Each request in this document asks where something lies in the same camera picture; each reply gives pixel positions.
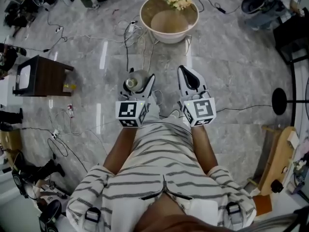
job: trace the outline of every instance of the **striped shirt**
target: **striped shirt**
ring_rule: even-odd
[[[138,129],[133,152],[117,175],[103,166],[94,166],[88,172],[70,198],[67,217],[78,231],[82,231],[81,223],[86,211],[99,202],[100,226],[104,227],[100,231],[110,231],[116,203],[119,204],[119,200],[140,199],[160,192],[163,176],[171,192],[193,199],[216,201],[218,226],[232,226],[226,209],[230,202],[239,204],[243,220],[248,221],[244,227],[249,226],[256,215],[252,198],[234,182],[227,169],[216,166],[208,175],[204,174],[193,152],[189,130],[184,126],[159,120]],[[188,214],[190,202],[170,196]],[[143,202],[148,206],[158,197]]]

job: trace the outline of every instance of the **hair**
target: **hair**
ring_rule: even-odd
[[[40,211],[43,211],[47,207],[45,199],[38,198],[37,206]]]

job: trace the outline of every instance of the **zipper pull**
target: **zipper pull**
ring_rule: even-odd
[[[163,176],[163,191],[166,192],[168,190],[167,184],[166,184],[166,180]]]

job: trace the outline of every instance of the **round basin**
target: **round basin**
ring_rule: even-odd
[[[198,22],[198,8],[191,4],[179,11],[164,0],[147,0],[140,9],[144,26],[163,43],[177,43],[185,38]]]

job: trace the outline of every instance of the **black round base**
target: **black round base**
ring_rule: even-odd
[[[282,115],[285,112],[287,99],[286,94],[282,88],[277,88],[272,93],[271,104],[275,114]]]

